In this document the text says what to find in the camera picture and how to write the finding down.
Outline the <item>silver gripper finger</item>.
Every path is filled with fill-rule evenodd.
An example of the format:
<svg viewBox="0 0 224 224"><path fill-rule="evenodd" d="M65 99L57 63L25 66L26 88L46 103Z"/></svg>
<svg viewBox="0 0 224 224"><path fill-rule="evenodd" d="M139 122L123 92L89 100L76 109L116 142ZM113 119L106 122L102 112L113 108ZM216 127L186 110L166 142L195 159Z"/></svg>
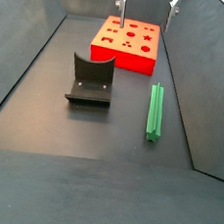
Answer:
<svg viewBox="0 0 224 224"><path fill-rule="evenodd" d="M168 17L165 22L165 27L163 29L164 32L167 32L170 22L172 21L172 18L178 14L179 12L179 4L182 2L182 0L172 0L169 3L169 12L168 12Z"/></svg>
<svg viewBox="0 0 224 224"><path fill-rule="evenodd" d="M126 1L127 0L116 0L115 6L120 11L120 28L124 27L124 18L125 18L125 9L126 9Z"/></svg>

